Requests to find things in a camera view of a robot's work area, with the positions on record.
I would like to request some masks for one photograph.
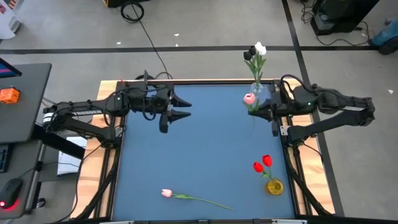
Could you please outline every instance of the white flower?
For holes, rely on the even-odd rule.
[[[258,52],[261,56],[267,53],[266,46],[261,45],[261,42],[257,42],[254,47],[256,48],[256,52]]]

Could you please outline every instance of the wooden table frame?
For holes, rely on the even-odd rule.
[[[286,79],[290,86],[294,89],[300,83],[293,79]],[[264,83],[270,83],[273,79],[263,79]],[[110,95],[116,89],[118,81],[102,81],[99,86],[99,92],[97,100],[103,100],[108,95]],[[250,84],[253,79],[222,79],[222,80],[155,80],[155,82],[172,82],[176,85],[187,84],[187,85],[207,85],[207,84]],[[312,124],[312,118],[310,115],[305,116],[294,116],[291,120],[290,118],[283,118],[281,120],[282,125],[301,125],[306,126]],[[103,115],[96,115],[93,117],[92,124],[104,127],[105,122]],[[308,138],[305,143],[314,149],[319,151],[318,143],[316,138]],[[97,148],[100,143],[96,139],[88,141],[85,155],[89,154],[93,149]],[[320,159],[318,153],[306,148],[306,146],[300,146],[298,159],[294,157],[294,150],[290,147],[288,148],[290,160],[292,161],[294,167],[299,174],[304,177],[307,187],[310,189],[312,194],[317,198],[317,200],[322,204],[322,206],[328,210],[330,213],[335,212],[335,207],[332,201],[328,179],[326,178],[325,168]],[[83,163],[81,168],[80,178],[78,181],[78,203],[75,211],[72,213],[71,217],[79,215],[86,205],[90,202],[95,192],[97,191],[100,182],[104,179],[104,176],[109,172],[110,167],[114,161],[114,150],[104,150],[100,148],[90,157],[88,157]],[[106,192],[102,196],[102,202],[97,206],[96,211],[91,214],[91,217],[110,217],[112,212],[113,204],[113,194],[114,185],[111,183]],[[296,197],[294,202],[295,214],[297,215],[316,215],[314,209],[308,204],[307,200],[303,196],[300,188],[296,183],[292,184],[293,188],[292,195]]]

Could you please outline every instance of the glass vase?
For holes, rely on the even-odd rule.
[[[258,98],[263,88],[264,86],[261,83],[255,82],[250,86],[250,93],[253,93]]]

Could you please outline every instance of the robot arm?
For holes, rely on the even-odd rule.
[[[283,78],[278,83],[280,90],[274,90],[271,98],[267,99],[258,111],[249,112],[249,114],[276,122],[283,116],[311,114],[315,110],[325,114],[341,111],[332,118],[308,126],[289,127],[287,129],[289,144],[298,143],[311,135],[344,125],[367,126],[374,120],[375,109],[371,98],[345,96],[337,90],[322,88],[314,84],[311,87],[305,85],[296,87],[292,91],[294,98],[291,99],[285,85],[281,83],[284,83]]]
[[[110,94],[106,99],[99,101],[61,102],[44,109],[43,127],[47,132],[57,132],[63,129],[78,132],[98,138],[102,143],[111,143],[117,135],[114,127],[99,128],[91,124],[73,119],[74,116],[104,114],[104,120],[109,125],[106,115],[111,120],[123,117],[131,110],[142,112],[145,119],[153,120],[160,114],[159,129],[167,133],[168,123],[190,116],[190,113],[175,111],[172,107],[190,107],[191,104],[183,101],[174,93],[173,84],[147,84],[145,81],[125,82],[124,88]]]

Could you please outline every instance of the red tulip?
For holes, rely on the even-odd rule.
[[[255,163],[253,164],[253,168],[254,168],[254,170],[255,170],[256,172],[262,172],[262,171],[264,171],[263,166],[262,166],[259,162],[255,162]]]
[[[262,157],[262,163],[264,163],[264,165],[266,165],[267,167],[271,167],[272,166],[272,159],[270,155],[265,155]]]

